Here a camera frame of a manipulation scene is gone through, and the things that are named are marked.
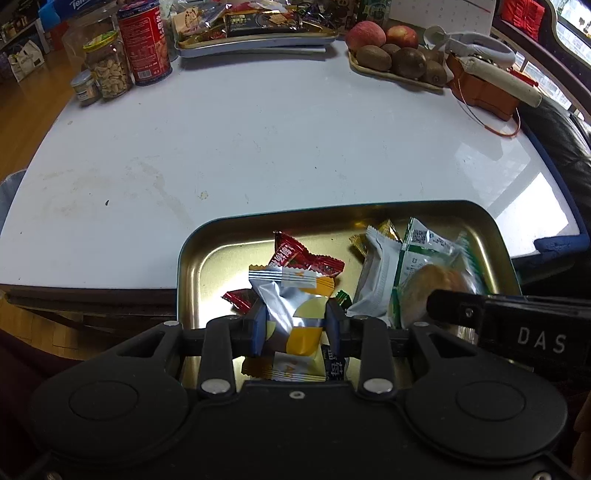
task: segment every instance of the tray of snacks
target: tray of snacks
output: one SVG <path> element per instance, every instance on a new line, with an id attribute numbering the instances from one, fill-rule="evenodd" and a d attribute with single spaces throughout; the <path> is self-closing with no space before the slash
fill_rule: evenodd
<path id="1" fill-rule="evenodd" d="M 264 354 L 235 360 L 239 385 L 248 377 L 342 380 L 345 372 L 354 381 L 356 361 L 335 358 L 322 331 L 327 299 L 335 297 L 349 316 L 404 328 L 425 318 L 437 288 L 520 294 L 501 233 L 475 203 L 338 206 L 207 223 L 179 256 L 177 315 L 186 328 L 203 328 L 264 302 Z M 455 328 L 473 339 L 469 329 Z M 199 359 L 188 360 L 190 387 Z"/>
<path id="2" fill-rule="evenodd" d="M 268 47 L 322 46 L 338 38 L 334 28 L 314 21 L 296 7 L 277 2 L 265 6 L 205 2 L 177 13 L 172 23 L 179 55 L 201 57 Z"/>
<path id="3" fill-rule="evenodd" d="M 384 31 L 370 21 L 356 24 L 345 38 L 349 64 L 353 70 L 396 82 L 404 82 L 434 92 L 447 83 L 442 51 L 418 44 L 410 27 L 396 25 Z"/>

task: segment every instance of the small glass jar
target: small glass jar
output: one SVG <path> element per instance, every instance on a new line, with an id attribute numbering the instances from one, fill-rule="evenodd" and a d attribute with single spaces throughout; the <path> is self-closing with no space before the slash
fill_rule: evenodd
<path id="1" fill-rule="evenodd" d="M 76 75 L 70 82 L 70 86 L 76 92 L 76 98 L 82 106 L 95 103 L 100 98 L 96 88 L 96 82 L 90 70 L 85 70 Z"/>
<path id="2" fill-rule="evenodd" d="M 85 62 L 105 99 L 123 95 L 131 86 L 123 42 L 116 31 L 103 33 L 84 45 Z"/>

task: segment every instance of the metal tray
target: metal tray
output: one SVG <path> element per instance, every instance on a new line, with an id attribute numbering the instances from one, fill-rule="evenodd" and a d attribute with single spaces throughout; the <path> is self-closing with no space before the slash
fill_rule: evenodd
<path id="1" fill-rule="evenodd" d="M 197 43 L 190 48 L 183 48 L 180 45 L 177 34 L 173 29 L 175 36 L 174 46 L 181 57 L 194 58 L 219 53 L 248 51 L 257 48 L 328 45 L 339 37 L 339 34 L 335 30 L 306 21 L 304 21 L 303 24 L 309 29 L 308 32 L 298 34 L 275 33 L 221 38 L 220 40 L 209 40 Z"/>
<path id="2" fill-rule="evenodd" d="M 454 239 L 462 230 L 468 232 L 490 291 L 521 294 L 495 221 L 475 203 L 451 200 L 338 206 L 224 218 L 195 230 L 178 259 L 178 320 L 185 328 L 203 328 L 208 320 L 234 313 L 222 295 L 228 290 L 250 288 L 248 267 L 268 263 L 276 230 L 293 235 L 312 253 L 344 261 L 345 270 L 336 279 L 335 291 L 344 290 L 353 297 L 363 258 L 351 246 L 349 237 L 388 218 L 403 236 L 411 216 L 446 238 Z M 240 373 L 241 364 L 242 359 L 234 361 L 238 387 L 247 378 Z M 198 367 L 199 358 L 185 361 L 186 387 L 195 388 Z M 354 383 L 356 374 L 348 373 Z"/>

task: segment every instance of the wooden floor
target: wooden floor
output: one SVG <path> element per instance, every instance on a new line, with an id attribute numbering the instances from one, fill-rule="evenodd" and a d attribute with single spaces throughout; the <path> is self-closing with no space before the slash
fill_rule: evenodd
<path id="1" fill-rule="evenodd" d="M 70 100 L 73 72 L 64 50 L 25 78 L 0 84 L 0 181 L 26 168 L 51 125 Z M 87 359 L 106 348 L 103 341 L 0 300 L 0 328 L 55 355 Z"/>

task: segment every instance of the kiwi fruit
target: kiwi fruit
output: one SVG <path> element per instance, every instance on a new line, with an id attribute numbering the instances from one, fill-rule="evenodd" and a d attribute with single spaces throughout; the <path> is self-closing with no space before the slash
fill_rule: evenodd
<path id="1" fill-rule="evenodd" d="M 386 53 L 388 53 L 388 55 L 390 55 L 390 58 L 392 57 L 392 55 L 394 55 L 398 50 L 400 50 L 400 47 L 398 45 L 394 45 L 393 43 L 386 43 L 386 45 L 382 45 L 382 50 Z"/>
<path id="2" fill-rule="evenodd" d="M 447 73 L 443 66 L 438 62 L 427 60 L 425 73 L 419 80 L 421 80 L 421 82 L 430 83 L 431 85 L 443 87 L 447 83 Z"/>
<path id="3" fill-rule="evenodd" d="M 407 79 L 418 79 L 425 74 L 427 61 L 416 48 L 404 47 L 392 55 L 392 71 Z"/>
<path id="4" fill-rule="evenodd" d="M 443 63 L 443 52 L 441 50 L 429 50 L 423 46 L 419 46 L 419 52 L 423 54 L 425 60 L 436 61 L 437 63 Z"/>
<path id="5" fill-rule="evenodd" d="M 355 57 L 357 63 L 362 67 L 378 70 L 379 72 L 387 72 L 392 67 L 390 55 L 375 45 L 361 47 Z"/>

